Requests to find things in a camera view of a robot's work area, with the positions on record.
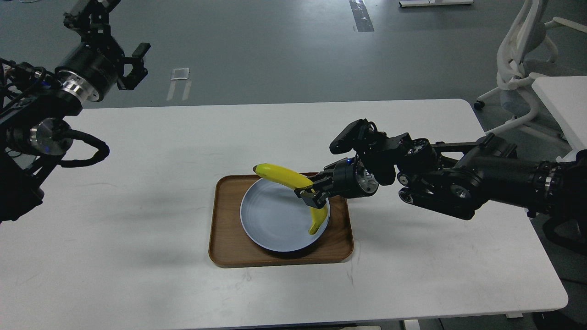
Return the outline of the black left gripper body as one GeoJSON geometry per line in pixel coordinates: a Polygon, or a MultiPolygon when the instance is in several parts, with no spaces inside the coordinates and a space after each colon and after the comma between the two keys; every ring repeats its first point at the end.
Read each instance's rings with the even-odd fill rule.
{"type": "Polygon", "coordinates": [[[82,42],[55,69],[57,77],[71,72],[87,81],[101,102],[112,86],[123,76],[124,51],[115,39],[93,39],[82,42]]]}

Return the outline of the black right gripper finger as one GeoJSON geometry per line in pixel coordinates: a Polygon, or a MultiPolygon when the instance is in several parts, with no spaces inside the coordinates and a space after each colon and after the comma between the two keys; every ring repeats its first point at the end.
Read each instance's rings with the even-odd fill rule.
{"type": "Polygon", "coordinates": [[[301,187],[294,188],[295,195],[302,199],[307,206],[315,209],[322,209],[326,205],[327,199],[335,195],[334,192],[334,181],[310,181],[301,187]]]}
{"type": "Polygon", "coordinates": [[[333,191],[335,188],[334,167],[325,167],[323,171],[308,177],[311,183],[301,187],[308,191],[333,191]]]}

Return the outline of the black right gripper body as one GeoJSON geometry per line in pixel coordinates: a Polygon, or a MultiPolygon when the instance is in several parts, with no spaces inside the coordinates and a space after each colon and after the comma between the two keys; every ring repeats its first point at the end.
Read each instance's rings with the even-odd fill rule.
{"type": "Polygon", "coordinates": [[[375,176],[358,158],[340,159],[325,166],[323,173],[332,181],[325,188],[329,197],[341,196],[346,199],[370,197],[379,188],[375,176]]]}

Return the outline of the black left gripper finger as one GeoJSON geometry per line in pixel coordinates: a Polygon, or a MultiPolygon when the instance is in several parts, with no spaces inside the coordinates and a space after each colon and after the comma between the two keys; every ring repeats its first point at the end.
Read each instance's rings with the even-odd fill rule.
{"type": "Polygon", "coordinates": [[[117,87],[119,90],[134,90],[148,75],[144,66],[145,54],[151,48],[150,43],[140,43],[130,57],[117,60],[117,87]]]}
{"type": "Polygon", "coordinates": [[[109,13],[119,0],[78,0],[70,12],[64,13],[63,25],[76,32],[82,43],[105,45],[113,42],[109,13]]]}

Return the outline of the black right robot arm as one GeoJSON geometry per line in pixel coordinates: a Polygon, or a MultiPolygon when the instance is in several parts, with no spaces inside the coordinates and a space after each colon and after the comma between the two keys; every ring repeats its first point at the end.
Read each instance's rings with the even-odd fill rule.
{"type": "Polygon", "coordinates": [[[373,196],[380,186],[402,184],[399,197],[407,204],[462,220],[471,220],[487,201],[515,205],[549,215],[543,224],[551,242],[581,255],[586,243],[560,236],[556,227],[575,220],[586,228],[586,151],[574,161],[532,162],[516,156],[516,145],[488,134],[469,143],[431,143],[408,133],[388,137],[372,121],[350,123],[329,149],[354,150],[295,189],[297,197],[317,209],[327,198],[373,196]]]}

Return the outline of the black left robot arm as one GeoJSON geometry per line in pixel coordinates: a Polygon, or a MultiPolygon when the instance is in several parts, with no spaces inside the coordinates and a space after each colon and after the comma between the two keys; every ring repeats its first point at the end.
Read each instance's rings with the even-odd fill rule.
{"type": "Polygon", "coordinates": [[[109,146],[65,121],[84,102],[101,102],[113,86],[134,90],[147,77],[140,43],[130,56],[111,34],[109,14],[117,0],[79,0],[63,24],[80,36],[53,71],[1,60],[1,221],[16,221],[41,205],[41,185],[52,171],[104,161],[109,146]]]}

